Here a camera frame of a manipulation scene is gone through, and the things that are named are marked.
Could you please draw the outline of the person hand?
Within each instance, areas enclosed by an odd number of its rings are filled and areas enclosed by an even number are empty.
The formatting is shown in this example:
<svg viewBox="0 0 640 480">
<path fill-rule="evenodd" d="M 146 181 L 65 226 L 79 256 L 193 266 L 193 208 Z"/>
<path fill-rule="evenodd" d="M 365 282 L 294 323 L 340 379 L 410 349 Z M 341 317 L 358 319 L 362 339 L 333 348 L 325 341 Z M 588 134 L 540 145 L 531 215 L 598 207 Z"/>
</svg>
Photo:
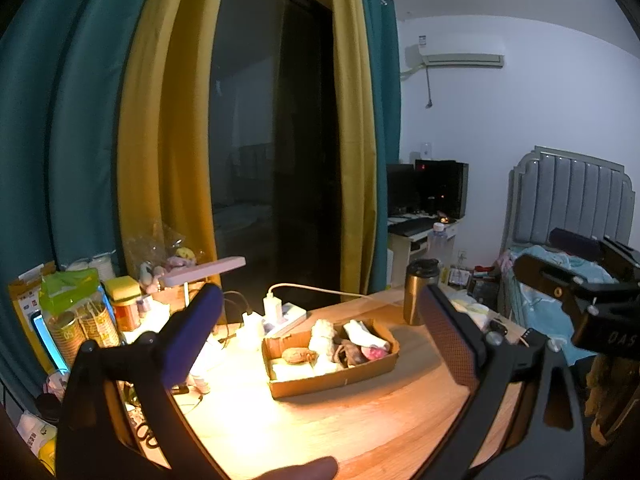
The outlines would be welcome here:
<svg viewBox="0 0 640 480">
<path fill-rule="evenodd" d="M 337 460 L 332 456 L 326 456 L 306 464 L 267 471 L 255 480 L 332 480 L 337 473 Z"/>
</svg>

